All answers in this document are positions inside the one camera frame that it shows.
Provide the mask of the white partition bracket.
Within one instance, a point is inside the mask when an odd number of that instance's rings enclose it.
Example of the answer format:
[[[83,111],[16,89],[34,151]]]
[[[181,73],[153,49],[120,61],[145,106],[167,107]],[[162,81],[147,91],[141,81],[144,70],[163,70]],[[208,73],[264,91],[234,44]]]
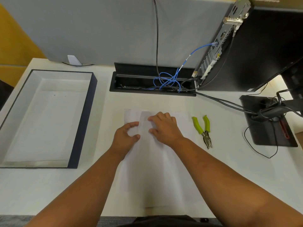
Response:
[[[78,60],[78,58],[74,55],[67,55],[68,58],[68,65],[73,67],[81,67],[82,63]]]

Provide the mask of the green handled hole punch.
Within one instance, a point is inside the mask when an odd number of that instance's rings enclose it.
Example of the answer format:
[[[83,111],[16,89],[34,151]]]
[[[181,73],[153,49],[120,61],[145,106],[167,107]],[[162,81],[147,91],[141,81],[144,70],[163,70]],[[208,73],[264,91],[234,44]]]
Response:
[[[202,135],[204,143],[206,144],[207,149],[213,148],[212,141],[211,141],[211,138],[209,136],[209,133],[210,133],[210,121],[209,121],[207,115],[203,116],[203,121],[204,121],[204,125],[205,125],[204,129],[201,128],[197,117],[193,116],[193,117],[191,117],[191,119],[193,121],[193,125],[194,125],[194,128],[196,129],[196,131],[199,133],[199,135]]]

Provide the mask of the black monitor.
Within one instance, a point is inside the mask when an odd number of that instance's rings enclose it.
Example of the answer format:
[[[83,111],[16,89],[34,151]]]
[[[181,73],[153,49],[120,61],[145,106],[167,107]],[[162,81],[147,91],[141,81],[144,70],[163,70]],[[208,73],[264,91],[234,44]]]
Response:
[[[254,8],[238,30],[230,56],[231,91],[256,91],[303,58],[303,10]]]

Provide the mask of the silver security lock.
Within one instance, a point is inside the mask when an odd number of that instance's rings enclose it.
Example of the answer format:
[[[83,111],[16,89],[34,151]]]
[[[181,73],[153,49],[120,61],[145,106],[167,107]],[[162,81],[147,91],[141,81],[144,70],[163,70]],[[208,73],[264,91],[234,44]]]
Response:
[[[247,12],[243,17],[239,16],[238,18],[230,18],[230,17],[225,17],[223,19],[224,24],[229,24],[234,26],[234,31],[233,31],[233,38],[235,37],[235,34],[237,30],[240,28],[242,25],[243,21],[247,19],[249,16],[249,13]]]

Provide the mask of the person's left hand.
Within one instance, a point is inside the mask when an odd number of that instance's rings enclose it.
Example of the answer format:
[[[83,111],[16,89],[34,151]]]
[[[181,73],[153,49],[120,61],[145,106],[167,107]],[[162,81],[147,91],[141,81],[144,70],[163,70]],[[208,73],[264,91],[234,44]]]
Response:
[[[131,136],[128,135],[128,131],[133,127],[137,127],[138,125],[139,125],[138,121],[130,122],[124,124],[122,127],[116,130],[109,151],[111,153],[114,153],[116,156],[118,156],[120,161],[122,161],[125,158],[128,152],[136,144],[136,142],[130,141],[129,137]]]

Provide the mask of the white paper sheet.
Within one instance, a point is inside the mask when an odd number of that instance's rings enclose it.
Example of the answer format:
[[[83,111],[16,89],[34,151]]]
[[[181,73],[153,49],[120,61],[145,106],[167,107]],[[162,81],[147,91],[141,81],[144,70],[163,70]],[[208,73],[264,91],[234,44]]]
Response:
[[[143,207],[183,206],[201,199],[193,179],[176,153],[157,141],[148,117],[156,112],[124,109],[124,123],[139,121],[128,130],[140,140],[128,152],[118,173],[117,187],[131,193]]]

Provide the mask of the black monitor stand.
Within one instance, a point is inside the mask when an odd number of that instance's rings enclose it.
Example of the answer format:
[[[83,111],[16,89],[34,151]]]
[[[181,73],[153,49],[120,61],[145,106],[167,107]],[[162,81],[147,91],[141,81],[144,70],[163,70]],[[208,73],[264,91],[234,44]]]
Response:
[[[248,129],[256,145],[298,147],[285,114],[303,118],[303,59],[281,73],[287,89],[275,97],[242,95],[242,105],[256,113],[245,113]]]

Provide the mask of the black desktop computer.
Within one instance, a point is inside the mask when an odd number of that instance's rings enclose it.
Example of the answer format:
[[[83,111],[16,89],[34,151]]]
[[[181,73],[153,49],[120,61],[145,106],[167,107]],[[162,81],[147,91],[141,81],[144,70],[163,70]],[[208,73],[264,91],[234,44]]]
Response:
[[[251,7],[252,3],[250,0],[236,0],[225,17],[243,17],[247,12],[249,13]],[[222,26],[195,75],[196,90],[211,83],[222,70],[234,42],[233,31],[233,25],[224,24],[222,21]]]

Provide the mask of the navy box lid white inside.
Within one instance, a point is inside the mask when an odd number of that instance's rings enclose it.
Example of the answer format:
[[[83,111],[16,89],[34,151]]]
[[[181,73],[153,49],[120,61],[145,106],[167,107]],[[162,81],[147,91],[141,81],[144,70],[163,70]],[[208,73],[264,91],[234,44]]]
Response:
[[[32,69],[0,117],[0,169],[77,169],[97,87],[93,72]]]

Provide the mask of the person's right forearm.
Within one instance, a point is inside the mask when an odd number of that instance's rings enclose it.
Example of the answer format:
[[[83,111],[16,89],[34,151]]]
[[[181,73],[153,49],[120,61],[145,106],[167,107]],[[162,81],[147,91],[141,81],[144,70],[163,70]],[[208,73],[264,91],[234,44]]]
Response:
[[[303,214],[243,177],[187,138],[174,140],[178,155],[207,206],[228,227],[303,227]]]

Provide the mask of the person's black clothing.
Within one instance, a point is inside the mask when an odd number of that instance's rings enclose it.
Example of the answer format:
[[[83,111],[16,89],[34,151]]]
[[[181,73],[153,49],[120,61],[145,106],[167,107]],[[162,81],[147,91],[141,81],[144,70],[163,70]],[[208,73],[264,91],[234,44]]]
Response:
[[[116,227],[225,227],[210,222],[196,221],[188,215],[156,215],[137,217],[132,223]]]

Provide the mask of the person's right hand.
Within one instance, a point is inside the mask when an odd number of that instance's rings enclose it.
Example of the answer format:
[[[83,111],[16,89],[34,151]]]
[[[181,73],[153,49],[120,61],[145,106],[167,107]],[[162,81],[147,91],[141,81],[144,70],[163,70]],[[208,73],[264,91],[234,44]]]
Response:
[[[154,123],[155,128],[160,132],[157,141],[173,148],[179,141],[185,137],[177,126],[176,118],[169,113],[158,112],[156,115],[148,117],[148,121]]]

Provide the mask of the person's left forearm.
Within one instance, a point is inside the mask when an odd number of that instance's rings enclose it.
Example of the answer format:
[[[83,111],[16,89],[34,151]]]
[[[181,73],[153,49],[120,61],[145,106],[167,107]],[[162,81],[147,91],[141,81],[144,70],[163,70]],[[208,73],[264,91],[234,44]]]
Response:
[[[128,150],[110,147],[25,227],[96,227]]]

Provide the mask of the grey desk partition panel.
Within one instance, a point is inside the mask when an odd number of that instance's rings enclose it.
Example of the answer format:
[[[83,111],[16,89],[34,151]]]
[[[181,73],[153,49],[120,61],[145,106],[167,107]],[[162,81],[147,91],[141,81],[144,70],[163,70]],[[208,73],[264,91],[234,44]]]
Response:
[[[180,67],[214,41],[235,0],[156,0],[158,65]],[[153,0],[0,0],[50,61],[156,64]]]

